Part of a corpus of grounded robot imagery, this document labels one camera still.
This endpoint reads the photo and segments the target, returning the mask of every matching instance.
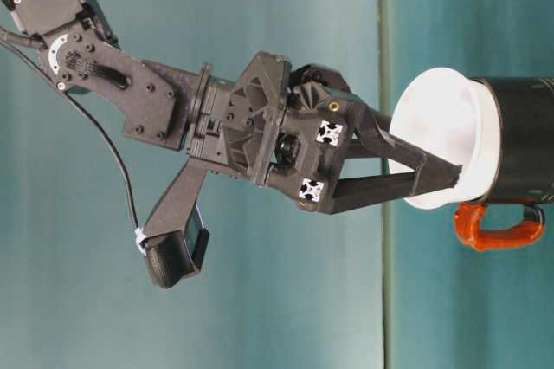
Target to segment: white zip tie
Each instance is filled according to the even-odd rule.
[[[143,232],[143,228],[135,229],[135,235],[137,236],[135,239],[135,243],[137,244],[138,250],[140,251],[142,256],[146,256],[146,249],[143,245],[143,242],[147,239],[147,236]]]

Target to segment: teal wall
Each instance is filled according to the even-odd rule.
[[[234,79],[268,49],[336,67],[378,104],[377,0],[99,1],[138,58],[213,62]],[[13,28],[7,11],[1,20]],[[204,271],[154,288],[96,132],[11,55],[0,64],[0,367],[382,367],[379,207],[310,215],[209,177]],[[117,111],[81,101],[120,147],[145,220],[184,155],[123,140]]]
[[[427,68],[468,75],[552,76],[551,0],[383,0],[383,83],[393,107]],[[455,206],[391,204],[390,368],[544,368],[554,362],[554,210],[527,249],[480,254],[454,235]],[[519,220],[492,207],[489,228]]]

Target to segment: mug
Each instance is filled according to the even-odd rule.
[[[419,209],[461,203],[454,226],[477,250],[517,248],[538,240],[544,213],[554,201],[554,80],[473,78],[451,68],[416,77],[398,101],[390,133],[462,166],[452,189],[406,201]],[[391,173],[410,169],[389,161]],[[489,204],[522,204],[523,221],[486,231]]]

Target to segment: black plastic part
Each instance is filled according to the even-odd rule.
[[[208,240],[209,232],[201,229],[195,250],[190,253],[182,231],[149,239],[145,246],[145,263],[152,283],[161,288],[171,288],[181,279],[198,274]]]

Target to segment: mug handle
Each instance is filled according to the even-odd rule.
[[[454,214],[456,234],[475,250],[512,249],[536,242],[544,233],[544,213],[535,204],[524,204],[523,220],[504,230],[482,230],[486,204],[462,203]]]

